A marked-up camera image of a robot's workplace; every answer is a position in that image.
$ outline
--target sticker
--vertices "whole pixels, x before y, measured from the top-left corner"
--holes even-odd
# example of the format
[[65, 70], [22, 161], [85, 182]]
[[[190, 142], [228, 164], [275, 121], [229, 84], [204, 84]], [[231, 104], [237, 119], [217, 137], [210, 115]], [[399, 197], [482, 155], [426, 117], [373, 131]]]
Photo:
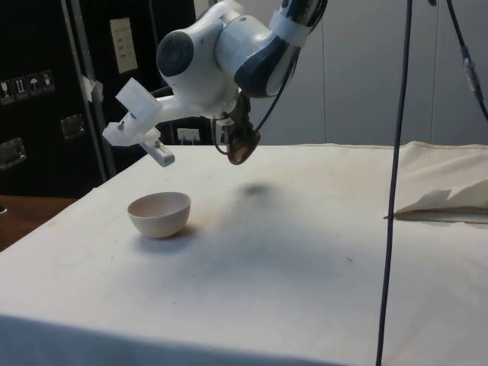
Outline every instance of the sticker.
[[31, 97], [43, 94], [43, 87], [40, 84], [40, 77], [38, 74], [28, 75], [27, 85], [29, 85], [29, 93]]
[[18, 101], [29, 98], [29, 91], [25, 77], [12, 79], [12, 86], [14, 88], [15, 97]]
[[6, 105], [14, 102], [15, 96], [10, 80], [0, 82], [0, 104]]
[[40, 74], [40, 84], [42, 85], [45, 93], [54, 92], [56, 90], [54, 86], [53, 73], [51, 70], [42, 71]]
[[110, 21], [112, 38], [114, 39], [115, 56], [119, 74], [138, 68], [136, 50], [132, 37], [130, 19], [113, 19]]

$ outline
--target white fabric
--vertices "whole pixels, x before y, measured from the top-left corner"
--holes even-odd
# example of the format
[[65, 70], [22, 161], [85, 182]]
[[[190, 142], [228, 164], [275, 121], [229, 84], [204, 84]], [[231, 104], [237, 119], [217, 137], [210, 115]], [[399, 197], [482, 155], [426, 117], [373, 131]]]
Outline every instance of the white fabric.
[[488, 149], [410, 143], [402, 150], [397, 216], [488, 223]]
[[[0, 365], [374, 364], [391, 149], [174, 151], [0, 254]], [[408, 183], [399, 202], [425, 193]], [[192, 198], [182, 236], [132, 227], [128, 204], [158, 191]], [[397, 222], [385, 364], [485, 365], [487, 284], [484, 226]]]

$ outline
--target electrical outlet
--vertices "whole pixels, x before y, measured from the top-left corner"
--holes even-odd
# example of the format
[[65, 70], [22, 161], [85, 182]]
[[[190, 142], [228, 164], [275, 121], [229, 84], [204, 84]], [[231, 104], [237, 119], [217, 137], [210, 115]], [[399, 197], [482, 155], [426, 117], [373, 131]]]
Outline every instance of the electrical outlet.
[[186, 143], [199, 143], [200, 130], [198, 128], [178, 128], [178, 140]]

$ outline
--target warning label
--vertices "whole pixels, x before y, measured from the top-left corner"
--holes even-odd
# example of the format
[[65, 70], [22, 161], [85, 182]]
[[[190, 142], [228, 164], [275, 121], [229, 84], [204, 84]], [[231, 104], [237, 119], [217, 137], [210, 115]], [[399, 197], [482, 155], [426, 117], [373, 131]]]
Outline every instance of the warning label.
[[42, 71], [40, 74], [40, 83], [45, 93], [54, 92], [56, 90], [51, 70]]
[[29, 93], [31, 97], [43, 94], [43, 87], [40, 84], [40, 77], [38, 74], [28, 75], [27, 85], [29, 85]]
[[0, 82], [0, 104], [6, 105], [14, 102], [15, 96], [10, 80]]
[[12, 79], [12, 85], [14, 88], [15, 98], [18, 101], [29, 98], [29, 91], [25, 77], [22, 76], [21, 78]]

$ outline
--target wooden surface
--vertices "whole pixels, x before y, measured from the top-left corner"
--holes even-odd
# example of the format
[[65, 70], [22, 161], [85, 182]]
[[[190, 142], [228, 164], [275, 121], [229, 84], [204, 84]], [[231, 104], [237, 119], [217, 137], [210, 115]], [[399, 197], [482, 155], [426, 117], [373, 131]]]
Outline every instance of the wooden surface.
[[71, 198], [0, 195], [0, 205], [7, 208], [6, 213], [0, 214], [0, 252], [56, 216], [75, 201]]

